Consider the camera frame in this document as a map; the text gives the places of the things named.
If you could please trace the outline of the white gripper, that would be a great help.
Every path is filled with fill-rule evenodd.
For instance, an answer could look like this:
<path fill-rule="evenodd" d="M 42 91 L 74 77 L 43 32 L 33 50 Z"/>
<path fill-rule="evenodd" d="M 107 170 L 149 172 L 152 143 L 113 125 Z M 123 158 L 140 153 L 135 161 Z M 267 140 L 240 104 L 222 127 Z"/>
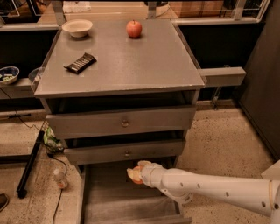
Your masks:
<path fill-rule="evenodd" d="M 151 188 L 161 188 L 162 178 L 166 172 L 166 169 L 161 164 L 152 163 L 147 160 L 140 160 L 137 162 L 139 167 L 133 169 L 128 168 L 128 176 L 135 181 L 142 181 Z"/>

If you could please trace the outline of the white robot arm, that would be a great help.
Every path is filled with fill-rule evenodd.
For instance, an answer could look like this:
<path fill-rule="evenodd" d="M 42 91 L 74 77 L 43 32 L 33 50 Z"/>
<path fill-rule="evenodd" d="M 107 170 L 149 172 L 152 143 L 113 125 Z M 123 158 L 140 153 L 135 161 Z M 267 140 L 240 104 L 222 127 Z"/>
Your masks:
<path fill-rule="evenodd" d="M 127 173 L 134 183 L 157 188 L 178 203 L 199 194 L 269 216 L 270 224 L 280 224 L 279 180 L 201 175 L 145 160 Z"/>

